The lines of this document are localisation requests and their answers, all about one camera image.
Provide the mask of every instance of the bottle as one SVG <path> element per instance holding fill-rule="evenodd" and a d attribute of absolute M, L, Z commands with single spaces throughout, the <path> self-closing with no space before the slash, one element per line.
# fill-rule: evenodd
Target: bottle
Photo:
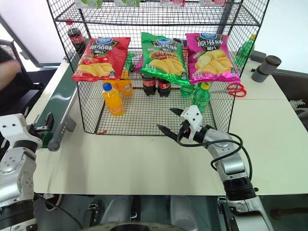
<path fill-rule="evenodd" d="M 128 76 L 128 70 L 123 69 L 121 79 L 124 79 L 124 80 L 117 81 L 117 90 L 120 93 L 123 93 L 124 95 L 132 94 L 134 90 L 133 90 L 133 86 Z"/>
<path fill-rule="evenodd" d="M 200 88 L 197 89 L 193 95 L 192 104 L 197 105 L 201 113 L 205 111 L 205 108 L 210 101 L 211 94 L 208 91 L 209 88 L 209 83 L 201 83 Z"/>
<path fill-rule="evenodd" d="M 238 64 L 239 66 L 245 65 L 246 59 L 250 55 L 250 53 L 249 53 L 250 49 L 252 48 L 251 51 L 253 51 L 255 49 L 255 45 L 253 45 L 255 39 L 256 39 L 256 35 L 252 35 L 252 36 L 250 36 L 250 39 L 242 45 L 240 52 L 238 53 L 238 55 L 236 56 L 236 59 L 235 59 L 236 64 Z"/>
<path fill-rule="evenodd" d="M 67 21 L 66 24 L 71 26 L 73 22 Z M 77 54 L 81 57 L 87 46 L 81 31 L 78 28 L 70 28 L 67 32 L 67 35 L 71 39 Z"/>
<path fill-rule="evenodd" d="M 142 85 L 144 93 L 149 95 L 155 95 L 156 91 L 156 80 L 154 77 L 142 75 Z"/>
<path fill-rule="evenodd" d="M 124 113 L 122 99 L 119 92 L 110 83 L 103 84 L 103 98 L 110 113 L 114 116 L 121 116 Z"/>
<path fill-rule="evenodd" d="M 194 86 L 195 86 L 194 84 L 188 86 L 181 86 L 180 88 L 181 96 L 190 97 L 193 93 Z"/>
<path fill-rule="evenodd" d="M 158 93 L 160 97 L 167 97 L 171 91 L 171 83 L 164 79 L 158 79 Z"/>
<path fill-rule="evenodd" d="M 194 91 L 195 94 L 200 90 L 201 84 L 202 84 L 202 83 L 196 84 L 196 90 Z"/>
<path fill-rule="evenodd" d="M 118 86 L 117 86 L 117 83 L 119 82 L 119 80 L 104 79 L 104 80 L 102 80 L 102 82 L 103 82 L 103 83 L 110 83 L 114 89 L 116 89 L 117 91 L 119 91 L 119 90 L 118 90 Z"/>

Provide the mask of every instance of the yellow bottle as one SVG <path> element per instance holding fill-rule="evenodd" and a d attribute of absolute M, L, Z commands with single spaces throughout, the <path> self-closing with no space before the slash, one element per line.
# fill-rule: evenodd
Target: yellow bottle
<path fill-rule="evenodd" d="M 128 76 L 128 70 L 123 69 L 121 79 L 124 79 L 124 80 L 120 80 L 117 82 L 117 90 L 124 95 L 132 94 L 134 90 L 133 90 L 133 86 Z"/>
<path fill-rule="evenodd" d="M 103 98 L 110 113 L 114 116 L 121 116 L 124 113 L 122 99 L 119 92 L 112 87 L 111 83 L 103 84 Z"/>
<path fill-rule="evenodd" d="M 119 80 L 108 80 L 108 79 L 104 79 L 102 80 L 103 83 L 110 83 L 112 85 L 113 88 L 118 90 L 118 86 L 117 83 L 119 82 Z"/>

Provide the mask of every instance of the green potato chip bag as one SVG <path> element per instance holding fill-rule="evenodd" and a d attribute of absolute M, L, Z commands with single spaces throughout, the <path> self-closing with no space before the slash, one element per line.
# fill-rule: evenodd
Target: green potato chip bag
<path fill-rule="evenodd" d="M 143 51 L 141 73 L 182 86 L 189 85 L 180 43 L 164 36 L 141 33 L 141 45 Z"/>

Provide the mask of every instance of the cola bottle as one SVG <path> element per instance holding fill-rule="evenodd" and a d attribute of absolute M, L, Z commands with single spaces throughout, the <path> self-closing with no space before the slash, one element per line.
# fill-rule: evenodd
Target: cola bottle
<path fill-rule="evenodd" d="M 160 97 L 167 97 L 171 91 L 171 83 L 164 79 L 158 79 L 158 93 Z"/>
<path fill-rule="evenodd" d="M 142 75 L 142 84 L 143 84 L 143 91 L 147 96 L 155 95 L 156 91 L 156 79 L 151 76 Z"/>
<path fill-rule="evenodd" d="M 67 18 L 65 23 L 69 26 L 67 35 L 71 39 L 77 54 L 81 57 L 87 46 L 85 43 L 85 38 L 78 28 L 73 28 L 73 19 Z"/>

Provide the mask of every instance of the pink potato chip bag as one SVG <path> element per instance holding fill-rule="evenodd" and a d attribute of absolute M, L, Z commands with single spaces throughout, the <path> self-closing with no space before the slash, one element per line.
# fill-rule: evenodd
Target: pink potato chip bag
<path fill-rule="evenodd" d="M 190 84 L 222 81 L 241 83 L 227 46 L 228 35 L 186 34 Z"/>

